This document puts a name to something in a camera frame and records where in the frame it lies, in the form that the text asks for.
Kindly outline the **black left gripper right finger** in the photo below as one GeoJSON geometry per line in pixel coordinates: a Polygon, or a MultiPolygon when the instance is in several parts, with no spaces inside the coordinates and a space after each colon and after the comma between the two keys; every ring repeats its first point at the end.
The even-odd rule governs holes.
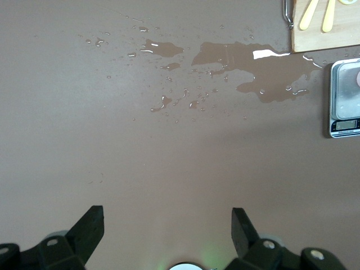
{"type": "Polygon", "coordinates": [[[261,238],[243,208],[233,208],[231,238],[237,253],[226,269],[312,269],[345,270],[343,263],[331,252],[306,247],[296,255],[277,241],[261,238]]]}

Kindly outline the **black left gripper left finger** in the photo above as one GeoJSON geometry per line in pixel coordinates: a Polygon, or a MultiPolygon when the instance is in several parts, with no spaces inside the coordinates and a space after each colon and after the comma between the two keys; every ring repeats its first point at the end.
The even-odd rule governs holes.
{"type": "Polygon", "coordinates": [[[64,235],[48,236],[21,251],[1,244],[1,269],[85,269],[104,236],[104,208],[94,205],[64,235]]]}

